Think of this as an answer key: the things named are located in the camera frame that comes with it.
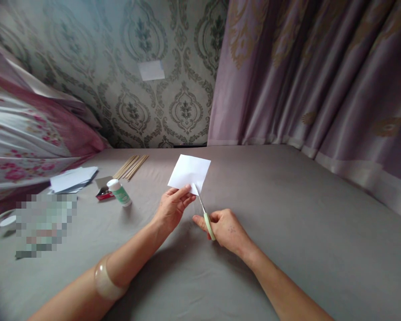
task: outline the white glue bottle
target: white glue bottle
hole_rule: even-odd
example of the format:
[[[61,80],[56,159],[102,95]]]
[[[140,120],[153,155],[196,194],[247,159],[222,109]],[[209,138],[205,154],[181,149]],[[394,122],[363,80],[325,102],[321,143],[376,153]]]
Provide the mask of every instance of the white glue bottle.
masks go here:
[[[119,180],[112,179],[108,181],[107,187],[109,191],[116,196],[117,200],[122,204],[123,207],[129,206],[132,204],[132,200],[129,198],[128,193],[123,188],[122,184],[120,184]]]

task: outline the finger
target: finger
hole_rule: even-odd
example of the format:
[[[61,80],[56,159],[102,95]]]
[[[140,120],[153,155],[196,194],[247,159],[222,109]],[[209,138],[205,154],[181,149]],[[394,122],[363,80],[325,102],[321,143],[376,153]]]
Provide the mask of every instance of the finger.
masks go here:
[[[176,191],[178,191],[178,189],[172,187],[172,188],[168,189],[168,191],[165,193],[165,195],[171,196],[171,195],[175,194]]]
[[[185,194],[182,198],[180,198],[180,201],[184,202],[186,199],[188,199],[190,195],[187,193]]]
[[[187,194],[187,193],[190,191],[191,188],[192,188],[192,187],[191,187],[189,184],[187,184],[185,187],[183,187],[183,188],[179,189],[178,191],[176,191],[176,192],[172,195],[172,198],[173,198],[174,200],[177,200],[177,199],[182,198],[185,194]]]
[[[191,196],[187,198],[185,201],[183,201],[184,208],[186,208],[190,203],[194,202],[196,199],[196,196]]]
[[[206,227],[205,220],[202,216],[195,215],[193,216],[193,221],[205,232],[208,232],[208,228]]]
[[[186,199],[193,197],[193,196],[195,196],[195,195],[193,195],[192,193],[187,193],[182,198],[180,198],[180,200],[182,200],[184,202]]]
[[[212,222],[217,223],[221,219],[222,216],[223,216],[223,214],[221,213],[221,211],[215,211],[209,215],[209,219]]]

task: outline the mattress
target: mattress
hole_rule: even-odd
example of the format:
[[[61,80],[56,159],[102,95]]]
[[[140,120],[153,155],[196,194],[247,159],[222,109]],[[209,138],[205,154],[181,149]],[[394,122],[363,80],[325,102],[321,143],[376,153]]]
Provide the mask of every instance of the mattress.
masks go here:
[[[18,237],[0,233],[0,320],[25,320],[130,239],[155,214],[180,154],[211,160],[206,210],[231,208],[257,245],[337,320],[401,320],[401,216],[290,146],[108,149],[86,162],[113,175],[132,155],[150,157],[123,186],[133,200],[78,193],[68,235],[40,258],[15,260]],[[249,268],[179,226],[134,278],[105,320],[278,320]]]

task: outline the hand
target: hand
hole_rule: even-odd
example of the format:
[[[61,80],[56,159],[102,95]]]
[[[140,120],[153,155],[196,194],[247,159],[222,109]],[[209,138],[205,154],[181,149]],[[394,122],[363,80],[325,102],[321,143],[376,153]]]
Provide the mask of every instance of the hand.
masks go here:
[[[219,244],[242,259],[256,247],[231,210],[215,211],[211,213],[210,220],[211,229]],[[208,233],[203,217],[195,215],[193,221]]]
[[[171,188],[160,199],[159,208],[153,220],[161,221],[165,228],[171,233],[180,223],[186,207],[196,199],[196,196],[189,193],[190,185],[180,190]]]

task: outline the left hand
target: left hand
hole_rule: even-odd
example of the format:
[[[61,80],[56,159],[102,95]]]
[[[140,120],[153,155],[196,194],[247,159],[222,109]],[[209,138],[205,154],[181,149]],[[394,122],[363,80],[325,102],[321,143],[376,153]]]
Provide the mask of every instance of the left hand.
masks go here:
[[[171,233],[180,223],[186,207],[196,199],[196,196],[189,193],[190,185],[181,189],[171,188],[160,199],[154,220],[165,224],[165,228]]]

